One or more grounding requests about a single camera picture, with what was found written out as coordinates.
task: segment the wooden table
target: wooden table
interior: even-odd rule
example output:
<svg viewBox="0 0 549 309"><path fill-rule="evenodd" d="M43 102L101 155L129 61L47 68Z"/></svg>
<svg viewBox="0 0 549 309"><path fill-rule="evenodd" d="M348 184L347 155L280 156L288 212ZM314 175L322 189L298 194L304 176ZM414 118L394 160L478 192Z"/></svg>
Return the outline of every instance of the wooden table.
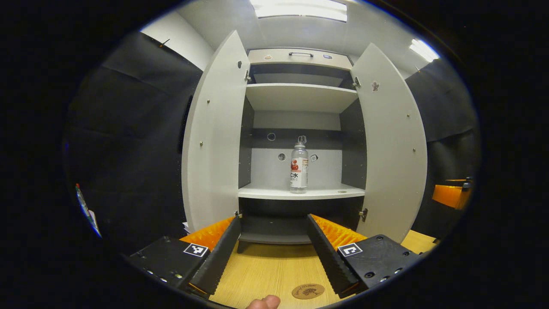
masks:
<svg viewBox="0 0 549 309"><path fill-rule="evenodd" d="M426 252L434 238L410 231L402 245L414 253ZM253 299L269 294L281 299L279 309L313 309L341 299L334 293L312 245L250 244L243 253L234 247L215 295L210 300L235 308L246 308ZM298 285L316 283L326 291L313 299L292 296Z"/></svg>

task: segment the drawer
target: drawer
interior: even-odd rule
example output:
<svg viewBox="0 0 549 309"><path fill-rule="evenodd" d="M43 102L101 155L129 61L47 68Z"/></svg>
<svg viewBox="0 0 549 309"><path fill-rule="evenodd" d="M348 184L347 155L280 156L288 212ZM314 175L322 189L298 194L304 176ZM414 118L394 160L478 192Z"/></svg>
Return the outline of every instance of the drawer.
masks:
<svg viewBox="0 0 549 309"><path fill-rule="evenodd" d="M299 48L251 49L248 54L248 59L250 60L250 64L267 64L267 63L311 64L311 65L319 65L322 67L343 69L347 71L351 70L352 68L349 58L345 55L323 52L323 51L315 51L312 49L299 49Z"/></svg>

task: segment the round coaster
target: round coaster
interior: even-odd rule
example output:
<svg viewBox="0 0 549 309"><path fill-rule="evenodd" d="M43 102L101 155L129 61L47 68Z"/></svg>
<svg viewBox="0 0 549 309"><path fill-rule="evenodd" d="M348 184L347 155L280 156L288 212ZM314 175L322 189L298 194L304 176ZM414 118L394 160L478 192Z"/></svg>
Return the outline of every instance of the round coaster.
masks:
<svg viewBox="0 0 549 309"><path fill-rule="evenodd" d="M292 291L292 295L297 299L311 299L322 293L324 293L324 287L314 283L302 284Z"/></svg>

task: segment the black curtain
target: black curtain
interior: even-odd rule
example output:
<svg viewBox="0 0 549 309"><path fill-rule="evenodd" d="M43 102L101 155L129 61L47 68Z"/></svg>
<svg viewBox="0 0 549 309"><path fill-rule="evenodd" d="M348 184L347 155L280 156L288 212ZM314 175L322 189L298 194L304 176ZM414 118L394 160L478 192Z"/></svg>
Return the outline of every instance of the black curtain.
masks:
<svg viewBox="0 0 549 309"><path fill-rule="evenodd" d="M432 199L436 184L474 176L480 163L477 114L459 75L435 60L406 79L423 120L427 140L427 181L412 229L439 239L463 211Z"/></svg>
<svg viewBox="0 0 549 309"><path fill-rule="evenodd" d="M127 255L184 235L181 130L202 72L160 45L128 35L82 83L65 130L70 179Z"/></svg>

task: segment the white shelf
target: white shelf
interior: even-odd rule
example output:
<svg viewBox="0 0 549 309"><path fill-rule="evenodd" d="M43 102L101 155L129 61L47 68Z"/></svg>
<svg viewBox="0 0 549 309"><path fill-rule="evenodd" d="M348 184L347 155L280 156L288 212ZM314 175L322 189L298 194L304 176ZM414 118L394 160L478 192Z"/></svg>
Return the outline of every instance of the white shelf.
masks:
<svg viewBox="0 0 549 309"><path fill-rule="evenodd" d="M246 97L255 111L341 113L358 99L356 90L309 84L251 84Z"/></svg>
<svg viewBox="0 0 549 309"><path fill-rule="evenodd" d="M250 183L238 190L238 197L260 198L263 200L329 200L364 196L365 191L356 187L338 184L325 187L309 187L304 194L290 193L290 187L272 187Z"/></svg>

